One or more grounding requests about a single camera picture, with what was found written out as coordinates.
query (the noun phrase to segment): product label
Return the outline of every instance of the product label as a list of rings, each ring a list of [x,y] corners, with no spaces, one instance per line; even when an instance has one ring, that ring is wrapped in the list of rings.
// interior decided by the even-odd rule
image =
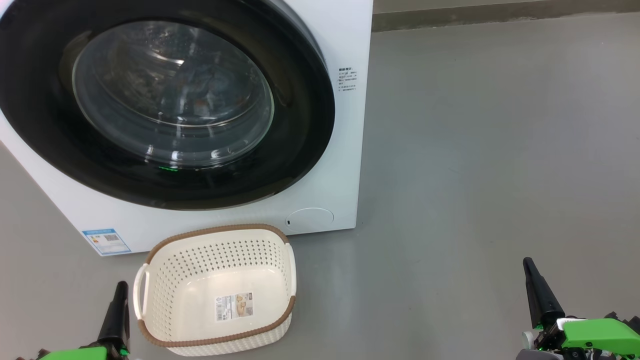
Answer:
[[[114,229],[89,230],[83,231],[82,233],[100,255],[116,255],[131,252],[131,249],[129,249]]]
[[[338,92],[356,90],[358,72],[353,67],[341,67],[338,69]]]
[[[253,293],[239,293],[216,298],[216,321],[253,315]]]

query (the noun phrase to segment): washing machine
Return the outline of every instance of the washing machine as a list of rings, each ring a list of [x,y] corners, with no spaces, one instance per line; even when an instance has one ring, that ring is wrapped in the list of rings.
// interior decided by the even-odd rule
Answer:
[[[100,255],[356,225],[372,0],[0,0],[0,139]]]

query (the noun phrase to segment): glass window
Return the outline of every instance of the glass window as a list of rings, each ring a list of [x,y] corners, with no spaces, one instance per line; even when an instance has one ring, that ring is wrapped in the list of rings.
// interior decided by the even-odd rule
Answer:
[[[205,30],[132,22],[91,40],[73,68],[85,117],[113,143],[172,168],[215,167],[251,151],[273,95],[240,49]]]

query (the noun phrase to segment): label inside basket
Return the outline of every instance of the label inside basket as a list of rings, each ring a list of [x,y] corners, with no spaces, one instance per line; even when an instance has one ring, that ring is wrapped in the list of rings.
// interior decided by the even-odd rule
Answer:
[[[216,298],[216,321],[253,316],[253,293],[239,293]]]

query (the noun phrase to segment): wall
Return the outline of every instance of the wall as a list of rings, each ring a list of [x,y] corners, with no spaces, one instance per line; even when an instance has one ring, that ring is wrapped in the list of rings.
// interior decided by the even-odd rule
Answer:
[[[374,13],[407,12],[412,10],[454,8],[457,6],[497,3],[522,3],[526,0],[374,0]]]

